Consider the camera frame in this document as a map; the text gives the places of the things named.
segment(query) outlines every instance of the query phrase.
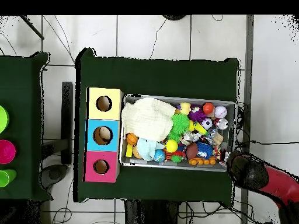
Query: yellow box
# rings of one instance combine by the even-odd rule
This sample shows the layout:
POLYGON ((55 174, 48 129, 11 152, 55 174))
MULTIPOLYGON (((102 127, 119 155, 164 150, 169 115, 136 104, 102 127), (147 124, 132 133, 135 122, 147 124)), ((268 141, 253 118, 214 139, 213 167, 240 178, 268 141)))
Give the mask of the yellow box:
POLYGON ((89 119, 120 120, 122 91, 119 89, 88 87, 86 93, 89 119))

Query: brown football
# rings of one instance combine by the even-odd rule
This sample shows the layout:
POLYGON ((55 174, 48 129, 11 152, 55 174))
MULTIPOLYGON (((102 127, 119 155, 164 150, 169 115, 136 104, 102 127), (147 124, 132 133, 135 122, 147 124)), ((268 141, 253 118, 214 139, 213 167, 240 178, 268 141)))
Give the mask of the brown football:
POLYGON ((193 159, 196 157, 197 155, 197 151, 198 151, 198 148, 197 148, 197 145, 195 142, 191 143, 188 147, 187 147, 187 150, 186 150, 186 156, 188 159, 193 159))

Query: green tablecloth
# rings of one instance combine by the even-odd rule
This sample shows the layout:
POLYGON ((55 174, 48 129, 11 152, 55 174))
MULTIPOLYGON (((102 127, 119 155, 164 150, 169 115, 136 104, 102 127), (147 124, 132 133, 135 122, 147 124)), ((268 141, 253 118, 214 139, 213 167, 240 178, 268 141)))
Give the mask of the green tablecloth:
POLYGON ((0 56, 0 105, 9 113, 7 129, 0 139, 16 146, 15 159, 0 169, 15 169, 13 182, 0 188, 0 198, 47 200, 50 195, 39 184, 41 161, 40 71, 48 54, 30 58, 0 56))
POLYGON ((224 62, 96 58, 88 48, 78 55, 76 68, 75 150, 79 150, 79 156, 74 157, 75 198, 203 200, 231 205, 232 182, 226 172, 121 166, 116 183, 90 183, 82 181, 82 161, 87 87, 115 88, 125 94, 235 102, 236 58, 224 62))

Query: white cloth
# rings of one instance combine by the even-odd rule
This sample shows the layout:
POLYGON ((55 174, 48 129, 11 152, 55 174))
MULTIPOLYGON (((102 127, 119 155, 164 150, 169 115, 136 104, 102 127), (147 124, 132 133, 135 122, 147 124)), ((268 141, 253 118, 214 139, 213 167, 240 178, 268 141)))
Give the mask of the white cloth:
POLYGON ((139 138, 161 142, 171 131, 174 113, 175 107, 154 98, 127 103, 121 112, 124 133, 134 133, 139 138))

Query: light blue toy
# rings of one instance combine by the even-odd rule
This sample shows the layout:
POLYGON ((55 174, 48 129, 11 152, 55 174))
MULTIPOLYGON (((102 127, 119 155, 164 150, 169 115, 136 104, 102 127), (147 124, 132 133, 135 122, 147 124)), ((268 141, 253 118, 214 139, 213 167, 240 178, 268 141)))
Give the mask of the light blue toy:
POLYGON ((163 162, 165 160, 165 153, 162 149, 157 149, 154 155, 155 162, 163 162))
POLYGON ((137 151, 138 154, 147 162, 150 162, 154 159, 156 149, 163 149, 164 144, 153 140, 146 140, 139 138, 137 142, 137 151))

